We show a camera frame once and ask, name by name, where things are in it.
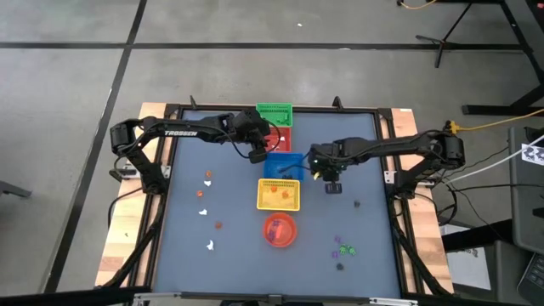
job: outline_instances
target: green object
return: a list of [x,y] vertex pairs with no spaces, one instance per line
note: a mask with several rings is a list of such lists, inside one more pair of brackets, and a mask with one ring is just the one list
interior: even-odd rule
[[292,105],[290,103],[257,103],[262,118],[278,127],[292,127]]
[[341,245],[340,246],[340,254],[345,255],[350,247],[351,246]]

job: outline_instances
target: orange object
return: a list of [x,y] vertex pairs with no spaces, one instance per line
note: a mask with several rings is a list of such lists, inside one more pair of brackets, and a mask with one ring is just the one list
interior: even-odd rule
[[264,221],[263,234],[273,247],[288,247],[297,238],[297,225],[288,214],[275,212]]

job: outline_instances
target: white object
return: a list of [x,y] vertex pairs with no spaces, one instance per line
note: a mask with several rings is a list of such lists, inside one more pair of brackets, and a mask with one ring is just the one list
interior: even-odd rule
[[[535,140],[535,141],[533,141],[532,143],[530,143],[529,145],[527,145],[527,147],[532,147],[532,146],[534,146],[534,144],[538,143],[539,141],[541,141],[541,140],[543,140],[543,139],[544,139],[544,135],[542,135],[542,136],[539,137],[537,140]],[[518,155],[519,153],[521,153],[521,152],[523,152],[523,151],[525,151],[525,149],[522,147],[522,148],[519,149],[519,151],[517,151],[516,153],[514,153],[514,154],[512,154],[512,155],[510,155],[510,156],[507,156],[507,157],[501,159],[500,161],[498,161],[498,162],[496,162],[496,163],[494,163],[494,164],[492,164],[492,165],[489,165],[489,166],[487,166],[487,167],[481,168],[481,169],[476,170],[476,171],[474,171],[474,172],[471,172],[471,173],[462,175],[462,176],[460,176],[460,177],[458,177],[458,178],[451,179],[449,182],[447,182],[447,183],[445,183],[445,184],[451,184],[451,183],[456,182],[456,181],[458,181],[458,180],[460,180],[460,179],[464,179],[464,178],[468,178],[469,176],[473,176],[474,174],[482,173],[483,171],[488,170],[488,169],[491,169],[491,168],[493,168],[493,167],[496,166],[496,165],[502,164],[503,162],[505,162],[505,161],[507,161],[507,160],[509,160],[509,159],[511,159],[511,158],[513,158],[513,157],[515,157],[516,155]]]
[[[468,229],[450,224],[440,226],[441,235],[453,234],[464,230]],[[460,285],[491,290],[490,276],[487,270],[483,247],[449,252],[446,254],[446,257],[448,258],[451,281]]]
[[521,155],[523,161],[544,166],[544,148],[535,145],[521,144],[521,149],[524,151]]

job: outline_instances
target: small toy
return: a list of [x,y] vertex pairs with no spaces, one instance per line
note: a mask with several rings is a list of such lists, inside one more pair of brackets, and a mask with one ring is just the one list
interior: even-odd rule
[[349,247],[349,246],[341,245],[341,246],[340,246],[340,250],[339,250],[339,251],[340,251],[340,254],[345,255],[346,252],[348,251],[348,247]]

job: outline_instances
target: yellow basket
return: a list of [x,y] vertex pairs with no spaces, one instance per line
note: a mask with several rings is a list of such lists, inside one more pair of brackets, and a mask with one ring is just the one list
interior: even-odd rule
[[261,178],[258,181],[257,209],[299,211],[300,181]]

